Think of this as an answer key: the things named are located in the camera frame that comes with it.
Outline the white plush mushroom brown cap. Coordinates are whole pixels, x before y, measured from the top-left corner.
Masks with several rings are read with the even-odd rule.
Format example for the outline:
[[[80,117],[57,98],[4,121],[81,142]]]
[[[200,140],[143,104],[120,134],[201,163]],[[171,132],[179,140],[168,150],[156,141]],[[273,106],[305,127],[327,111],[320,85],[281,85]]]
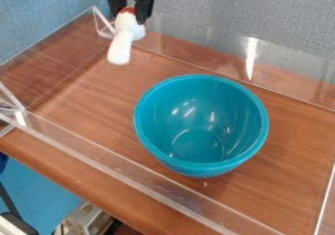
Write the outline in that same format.
[[[145,36],[145,26],[137,23],[135,8],[124,7],[115,19],[115,36],[106,51],[106,61],[125,65],[131,60],[132,42]]]

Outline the blue plastic bowl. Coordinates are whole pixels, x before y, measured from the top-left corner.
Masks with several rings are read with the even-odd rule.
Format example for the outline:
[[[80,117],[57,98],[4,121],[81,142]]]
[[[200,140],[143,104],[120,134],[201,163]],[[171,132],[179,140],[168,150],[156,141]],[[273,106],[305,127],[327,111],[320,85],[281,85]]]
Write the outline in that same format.
[[[188,74],[144,92],[133,128],[141,145],[168,169],[209,178],[231,172],[260,151],[269,116],[243,85],[215,75]]]

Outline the clear acrylic back barrier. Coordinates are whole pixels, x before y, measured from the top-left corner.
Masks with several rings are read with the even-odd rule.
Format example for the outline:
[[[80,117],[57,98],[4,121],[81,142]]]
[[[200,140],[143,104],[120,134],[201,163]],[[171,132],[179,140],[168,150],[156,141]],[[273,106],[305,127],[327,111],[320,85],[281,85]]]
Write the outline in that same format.
[[[145,30],[135,46],[335,112],[335,58],[253,37],[233,54]]]

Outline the clear acrylic barrier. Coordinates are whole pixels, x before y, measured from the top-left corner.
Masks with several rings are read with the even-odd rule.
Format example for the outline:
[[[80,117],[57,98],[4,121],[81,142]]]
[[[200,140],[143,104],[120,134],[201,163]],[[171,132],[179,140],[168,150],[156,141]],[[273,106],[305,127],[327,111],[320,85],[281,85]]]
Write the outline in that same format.
[[[12,124],[38,141],[97,169],[223,235],[284,235],[247,215],[136,164],[101,145],[28,112],[26,125]]]
[[[233,54],[145,30],[135,46],[335,112],[335,58],[253,37]]]

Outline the white device under table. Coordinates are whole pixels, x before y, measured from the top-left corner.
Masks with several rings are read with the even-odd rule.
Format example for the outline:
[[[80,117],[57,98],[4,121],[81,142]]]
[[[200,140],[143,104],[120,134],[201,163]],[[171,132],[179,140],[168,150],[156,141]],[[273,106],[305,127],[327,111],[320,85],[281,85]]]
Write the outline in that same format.
[[[102,235],[113,217],[89,203],[76,207],[57,224],[52,235]]]

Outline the clear acrylic front barrier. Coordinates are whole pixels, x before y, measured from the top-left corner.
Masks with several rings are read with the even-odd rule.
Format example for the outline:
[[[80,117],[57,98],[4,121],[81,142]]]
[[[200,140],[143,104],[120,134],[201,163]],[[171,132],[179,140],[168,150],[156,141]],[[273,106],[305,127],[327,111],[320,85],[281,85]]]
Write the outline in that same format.
[[[101,145],[28,112],[26,125],[12,124],[38,141],[97,169],[223,235],[284,235],[247,215],[136,164]]]

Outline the black stand leg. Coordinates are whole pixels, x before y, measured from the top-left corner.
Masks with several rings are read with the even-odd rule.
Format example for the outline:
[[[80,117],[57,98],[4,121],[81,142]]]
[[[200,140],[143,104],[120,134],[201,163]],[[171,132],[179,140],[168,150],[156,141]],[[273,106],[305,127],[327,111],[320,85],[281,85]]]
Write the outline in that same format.
[[[38,235],[37,231],[22,220],[1,182],[0,199],[8,208],[6,211],[0,212],[0,235]]]

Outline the clear acrylic corner bracket back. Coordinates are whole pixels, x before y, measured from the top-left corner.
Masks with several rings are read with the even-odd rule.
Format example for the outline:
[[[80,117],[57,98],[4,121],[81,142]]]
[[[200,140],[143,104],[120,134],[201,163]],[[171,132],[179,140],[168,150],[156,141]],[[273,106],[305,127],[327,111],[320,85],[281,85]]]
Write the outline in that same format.
[[[144,37],[145,28],[137,24],[132,6],[124,7],[113,20],[104,16],[97,6],[92,8],[92,12],[98,36],[110,40],[129,38],[132,41]]]

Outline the clear acrylic corner bracket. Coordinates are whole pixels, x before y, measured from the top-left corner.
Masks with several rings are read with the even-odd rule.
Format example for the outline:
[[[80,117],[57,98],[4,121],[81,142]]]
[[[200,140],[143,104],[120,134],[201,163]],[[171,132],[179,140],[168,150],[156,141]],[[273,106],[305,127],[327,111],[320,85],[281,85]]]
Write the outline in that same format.
[[[132,41],[144,37],[145,28],[137,24],[132,6],[124,7],[113,20],[104,16],[97,6],[92,8],[92,12],[98,36],[110,40],[129,38]]]
[[[26,108],[10,90],[0,82],[0,138],[16,128],[12,121],[21,126],[26,125],[26,114]]]

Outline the clear acrylic corner bracket left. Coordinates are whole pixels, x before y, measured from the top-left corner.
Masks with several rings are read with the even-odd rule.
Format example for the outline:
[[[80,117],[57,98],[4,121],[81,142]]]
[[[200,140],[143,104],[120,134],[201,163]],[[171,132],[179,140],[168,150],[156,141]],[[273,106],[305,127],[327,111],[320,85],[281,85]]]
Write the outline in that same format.
[[[12,121],[21,126],[26,125],[26,114],[26,108],[10,90],[0,82],[0,138],[16,128]]]

